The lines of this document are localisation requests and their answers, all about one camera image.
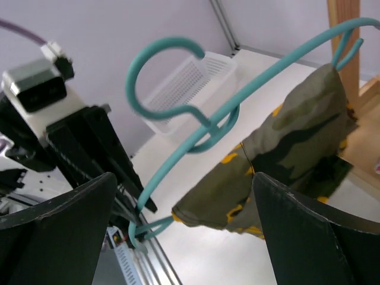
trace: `camouflage cloth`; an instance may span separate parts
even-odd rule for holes
[[[338,72],[331,64],[318,68],[173,207],[173,218],[263,238],[251,189],[254,173],[315,198],[331,195],[350,170],[336,157],[355,126],[349,114]],[[328,179],[321,179],[323,169]]]

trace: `plastic basket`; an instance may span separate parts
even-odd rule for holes
[[[211,116],[234,95],[236,69],[235,61],[217,53],[206,52],[201,61],[190,56],[149,94],[143,105],[158,111],[189,104]],[[183,142],[201,125],[191,115],[144,121],[156,134],[176,143]]]

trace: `white surface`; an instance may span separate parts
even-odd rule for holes
[[[278,60],[247,50],[241,50],[233,59],[238,63],[241,87]],[[159,210],[157,214],[145,211],[147,220],[170,214],[172,206],[237,143],[259,127],[288,92],[313,70],[293,64],[246,99],[235,127],[215,147],[202,154],[185,156],[163,179],[152,195]],[[173,144],[159,136],[141,148],[132,162],[143,184],[174,150]],[[331,203],[358,216],[380,221],[377,201],[350,182],[345,182]],[[158,239],[184,285],[276,283],[265,242],[251,235],[173,223]]]
[[[286,55],[329,28],[327,2],[322,0],[220,0],[241,45]],[[361,1],[361,17],[380,20],[380,1]],[[365,40],[360,48],[360,72],[380,74],[380,32],[360,28]],[[302,59],[317,64],[331,60],[331,43],[326,42]]]
[[[167,36],[196,40],[205,50],[228,55],[230,46],[208,0],[41,0],[1,3],[0,17],[56,40],[74,61],[70,83],[86,104],[110,104],[112,125],[128,154],[153,134],[128,106],[124,81],[136,54]],[[0,72],[42,57],[37,46],[0,29]],[[142,69],[143,99],[188,53],[170,50]]]
[[[72,190],[72,187],[66,180],[58,180],[51,177],[50,174],[38,173],[25,168],[18,162],[7,158],[5,152],[6,150],[0,153],[0,171],[13,168],[27,170],[27,173],[21,181],[24,187],[16,189],[14,191],[15,194],[42,202]]]

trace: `metal frame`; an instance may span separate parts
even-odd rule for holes
[[[233,53],[236,50],[240,49],[240,44],[238,39],[235,36],[235,33],[231,27],[231,24],[226,16],[226,10],[223,7],[223,4],[220,0],[210,0],[211,6],[215,12],[216,17],[219,20],[219,24],[221,25],[224,34],[226,35],[227,41],[231,47]]]

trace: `white table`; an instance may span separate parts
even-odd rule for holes
[[[239,51],[233,59],[239,65],[241,87],[278,60],[248,50]],[[144,211],[146,219],[154,221],[169,215],[175,203],[236,144],[258,128],[313,70],[293,64],[246,99],[236,125],[216,146],[205,153],[186,155],[163,179],[152,195],[159,210],[155,214]],[[174,144],[156,135],[139,150],[132,162],[144,185],[175,149]],[[376,200],[349,181],[341,188],[344,190],[337,191],[330,203],[380,221]],[[366,207],[355,207],[358,204]],[[276,284],[265,242],[251,235],[173,223],[158,235],[158,240],[184,285]]]

